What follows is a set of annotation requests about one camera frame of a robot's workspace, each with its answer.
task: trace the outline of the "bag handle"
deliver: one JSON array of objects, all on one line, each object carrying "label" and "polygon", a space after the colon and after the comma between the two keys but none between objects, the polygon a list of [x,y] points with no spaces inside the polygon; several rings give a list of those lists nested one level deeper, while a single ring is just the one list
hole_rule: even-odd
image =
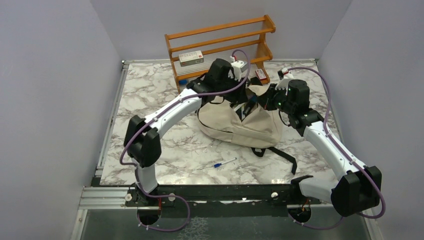
[{"label": "bag handle", "polygon": [[292,163],[293,165],[291,167],[291,173],[293,175],[296,174],[296,170],[298,169],[298,163],[296,162],[296,158],[294,158],[293,156],[291,156],[291,155],[289,155],[289,154],[287,154],[287,153],[285,153],[285,152],[281,151],[280,149],[277,149],[273,146],[268,147],[268,148],[254,148],[254,147],[252,147],[251,149],[252,149],[253,154],[255,154],[256,156],[258,156],[260,158],[262,158],[264,156],[266,149],[271,150],[272,152],[274,152],[278,156],[285,158],[290,163]]}]

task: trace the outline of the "wooden shelf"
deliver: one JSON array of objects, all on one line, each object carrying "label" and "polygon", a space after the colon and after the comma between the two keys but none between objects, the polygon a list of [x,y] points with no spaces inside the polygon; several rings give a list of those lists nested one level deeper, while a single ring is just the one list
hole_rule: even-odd
[{"label": "wooden shelf", "polygon": [[[220,37],[220,38],[207,40],[207,41],[191,43],[191,44],[187,44],[183,46],[171,47],[170,40],[186,38],[193,35],[201,35],[201,34],[205,34],[209,32],[220,31],[220,30],[224,30],[228,28],[240,27],[240,26],[256,24],[261,22],[262,22],[262,27],[259,30],[244,32],[244,33],[235,34],[231,36]],[[178,62],[177,64],[179,64],[179,58],[176,52],[181,52],[186,50],[197,51],[197,50],[201,50],[200,49],[201,47],[222,44],[225,42],[231,43],[238,39],[254,37],[254,36],[258,36],[258,39],[241,42],[241,43],[239,42],[236,44],[220,46],[213,49],[201,50],[201,51],[202,51],[203,57],[206,59],[207,57],[221,57],[220,54],[224,54],[224,52],[227,52],[230,50],[243,49],[243,48],[256,46],[256,49],[254,49],[254,52],[251,52],[250,53],[251,55],[249,55],[249,57],[251,58],[250,63],[256,64],[256,67],[258,69],[262,69],[263,72],[265,73],[267,79],[263,80],[262,83],[263,84],[269,83],[270,78],[268,77],[268,74],[264,69],[264,61],[273,59],[273,55],[267,46],[265,34],[274,33],[275,31],[276,31],[276,26],[274,22],[271,20],[271,18],[268,15],[264,15],[262,17],[257,17],[257,18],[252,18],[252,19],[247,19],[247,20],[242,20],[237,22],[231,22],[231,23],[226,23],[226,24],[221,24],[216,26],[209,26],[209,27],[200,28],[200,29],[191,30],[191,31],[185,31],[185,32],[174,33],[169,35],[165,34],[166,46],[168,49],[169,59],[171,61],[172,71],[174,74],[175,84],[178,89],[178,92],[179,93],[181,92],[178,81],[189,79],[189,78],[195,78],[206,73],[209,70],[209,67],[211,66],[212,62],[210,60],[209,61],[205,60],[204,63],[199,63],[196,65],[185,66],[185,67],[178,66],[178,69],[177,69],[175,62]]]}]

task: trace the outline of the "white marble surface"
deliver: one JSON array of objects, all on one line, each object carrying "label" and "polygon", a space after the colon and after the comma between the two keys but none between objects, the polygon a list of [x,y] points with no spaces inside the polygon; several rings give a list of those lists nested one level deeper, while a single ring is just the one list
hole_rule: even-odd
[{"label": "white marble surface", "polygon": [[[317,69],[314,62],[265,63],[272,82],[279,80],[279,69],[295,66]],[[320,78],[307,70],[295,70],[291,73],[295,78],[307,81],[311,107],[324,116],[327,97]],[[177,95],[169,63],[138,63],[129,66],[101,185],[130,185],[135,181],[134,167],[119,163],[128,121],[134,115],[143,117],[160,109]],[[332,116],[328,124],[336,133]],[[163,136],[161,146],[162,155],[156,162],[159,184],[285,184],[293,177],[303,175],[336,180],[333,171],[312,144],[286,126],[283,128],[281,142],[276,147],[296,158],[297,171],[294,176],[291,173],[292,164],[269,150],[264,157],[259,158],[249,147],[206,136],[199,130],[194,113],[171,128]],[[238,159],[219,168],[211,167],[234,157]],[[127,155],[124,161],[130,161]]]}]

